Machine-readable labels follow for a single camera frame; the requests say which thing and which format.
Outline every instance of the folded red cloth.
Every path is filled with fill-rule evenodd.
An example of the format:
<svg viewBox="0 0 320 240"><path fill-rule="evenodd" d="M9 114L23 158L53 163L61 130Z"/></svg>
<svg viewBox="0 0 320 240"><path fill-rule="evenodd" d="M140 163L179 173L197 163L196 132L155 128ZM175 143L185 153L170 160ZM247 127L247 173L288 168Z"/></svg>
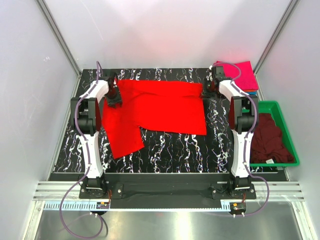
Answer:
<svg viewBox="0 0 320 240"><path fill-rule="evenodd" d="M223 63L221 65L226 77L235 78L239 75L239 70L236 67ZM241 76L235 80L235 84L243 91L257 91L259 87L250 61L235 63L234 65L241 70Z"/></svg>
<svg viewBox="0 0 320 240"><path fill-rule="evenodd" d="M121 107L104 103L102 125L113 157L144 147L140 127L152 131L206 135L200 83L120 80Z"/></svg>
<svg viewBox="0 0 320 240"><path fill-rule="evenodd" d="M267 160L277 163L293 163L294 156L282 142L282 131L276 126L271 114L260 113L259 124L256 127L252 142L250 162L265 164Z"/></svg>

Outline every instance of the white wall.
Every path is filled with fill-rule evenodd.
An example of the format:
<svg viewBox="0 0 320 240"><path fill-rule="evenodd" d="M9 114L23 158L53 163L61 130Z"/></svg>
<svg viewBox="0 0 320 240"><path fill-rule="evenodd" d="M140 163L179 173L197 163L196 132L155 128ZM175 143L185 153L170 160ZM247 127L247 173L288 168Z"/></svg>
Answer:
<svg viewBox="0 0 320 240"><path fill-rule="evenodd" d="M259 60L289 0L46 0L80 68Z"/></svg>
<svg viewBox="0 0 320 240"><path fill-rule="evenodd" d="M299 181L320 237L320 1L302 0L258 72L263 94L280 103L300 158Z"/></svg>
<svg viewBox="0 0 320 240"><path fill-rule="evenodd" d="M0 0L0 239L20 240L76 82L36 1Z"/></svg>

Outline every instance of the metal corner post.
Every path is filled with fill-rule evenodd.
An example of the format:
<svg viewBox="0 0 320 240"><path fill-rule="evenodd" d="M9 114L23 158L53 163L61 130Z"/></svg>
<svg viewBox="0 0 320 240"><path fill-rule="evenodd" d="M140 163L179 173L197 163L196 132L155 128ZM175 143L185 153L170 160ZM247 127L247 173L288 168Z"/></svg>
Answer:
<svg viewBox="0 0 320 240"><path fill-rule="evenodd" d="M45 17L50 29L52 30L53 35L55 36L56 40L58 41L62 51L64 52L66 58L68 59L71 67L73 68L75 74L77 77L81 75L81 70L74 59L71 51L69 50L61 32L59 31L59 28L45 2L45 0L35 0L37 5L39 6L41 12L43 13L43 16Z"/></svg>
<svg viewBox="0 0 320 240"><path fill-rule="evenodd" d="M268 57L270 51L272 50L273 46L275 45L277 39L279 38L280 34L282 33L283 29L285 28L287 22L289 21L292 13L294 12L296 6L298 5L300 0L291 0L286 7L278 25L276 26L269 42L267 43L266 47L263 50L262 55L259 58L256 66L254 67L254 73L257 74L264 64L266 58Z"/></svg>

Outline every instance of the maroon cloth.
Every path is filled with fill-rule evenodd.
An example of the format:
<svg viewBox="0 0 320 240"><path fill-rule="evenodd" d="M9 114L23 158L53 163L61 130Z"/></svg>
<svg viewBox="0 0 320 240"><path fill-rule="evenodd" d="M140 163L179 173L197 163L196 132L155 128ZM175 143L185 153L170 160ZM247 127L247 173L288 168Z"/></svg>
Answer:
<svg viewBox="0 0 320 240"><path fill-rule="evenodd" d="M277 163L293 163L295 161L294 156L282 142L282 131L276 126L271 114L260 113L259 124L252 138L250 162L265 164L269 159L273 159Z"/></svg>

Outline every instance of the pink folded cloth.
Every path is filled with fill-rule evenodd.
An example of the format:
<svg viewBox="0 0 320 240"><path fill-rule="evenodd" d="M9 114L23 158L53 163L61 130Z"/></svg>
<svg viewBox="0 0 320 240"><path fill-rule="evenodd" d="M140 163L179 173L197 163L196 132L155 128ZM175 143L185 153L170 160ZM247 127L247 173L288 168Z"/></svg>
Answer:
<svg viewBox="0 0 320 240"><path fill-rule="evenodd" d="M255 92L259 89L257 80L252 70L250 61L235 63L241 69L241 76L235 80L235 84L245 92ZM222 63L224 74L226 77L235 78L239 74L239 70L234 66Z"/></svg>

